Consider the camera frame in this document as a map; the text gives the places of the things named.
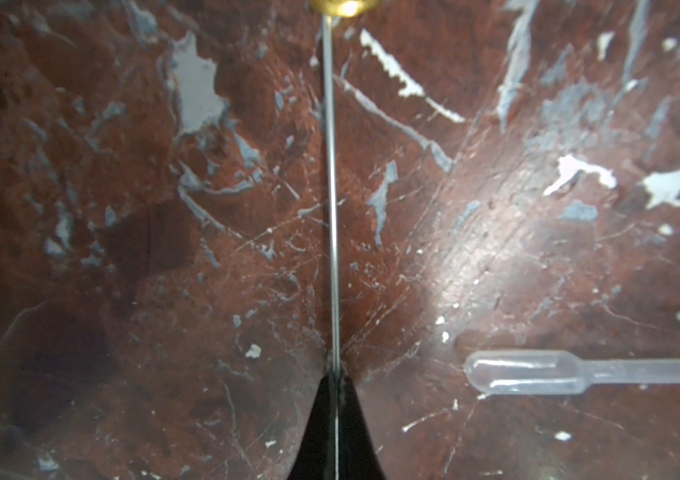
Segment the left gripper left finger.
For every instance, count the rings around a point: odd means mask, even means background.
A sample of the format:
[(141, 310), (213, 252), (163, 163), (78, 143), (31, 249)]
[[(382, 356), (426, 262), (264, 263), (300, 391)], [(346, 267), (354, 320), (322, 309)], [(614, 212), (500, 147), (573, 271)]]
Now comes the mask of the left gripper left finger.
[(288, 480), (336, 478), (336, 420), (337, 377), (329, 371), (319, 383)]

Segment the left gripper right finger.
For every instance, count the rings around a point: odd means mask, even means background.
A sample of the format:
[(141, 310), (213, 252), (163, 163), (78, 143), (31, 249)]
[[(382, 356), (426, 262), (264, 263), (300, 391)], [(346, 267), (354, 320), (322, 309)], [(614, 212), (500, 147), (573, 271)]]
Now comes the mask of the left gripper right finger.
[(338, 389), (338, 479), (385, 479), (357, 390), (343, 375)]

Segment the clear plastic pipette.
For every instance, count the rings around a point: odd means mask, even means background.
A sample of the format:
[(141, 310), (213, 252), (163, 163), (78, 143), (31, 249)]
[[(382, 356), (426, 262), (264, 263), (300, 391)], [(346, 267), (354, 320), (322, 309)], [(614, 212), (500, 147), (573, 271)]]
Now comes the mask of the clear plastic pipette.
[(594, 385), (680, 385), (680, 359), (583, 360), (561, 350), (478, 351), (464, 363), (486, 395), (578, 395)]

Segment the thin metal rod brass tip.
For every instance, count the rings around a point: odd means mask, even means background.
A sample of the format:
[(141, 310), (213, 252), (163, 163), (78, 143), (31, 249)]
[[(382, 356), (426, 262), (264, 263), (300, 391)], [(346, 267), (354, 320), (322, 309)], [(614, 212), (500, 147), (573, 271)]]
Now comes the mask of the thin metal rod brass tip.
[(337, 18), (353, 18), (376, 8), (380, 4), (381, 1), (310, 1), (311, 7), (321, 15), (321, 68), (324, 94), (324, 136), (329, 220), (331, 369), (338, 378), (342, 376), (342, 360), (333, 25)]

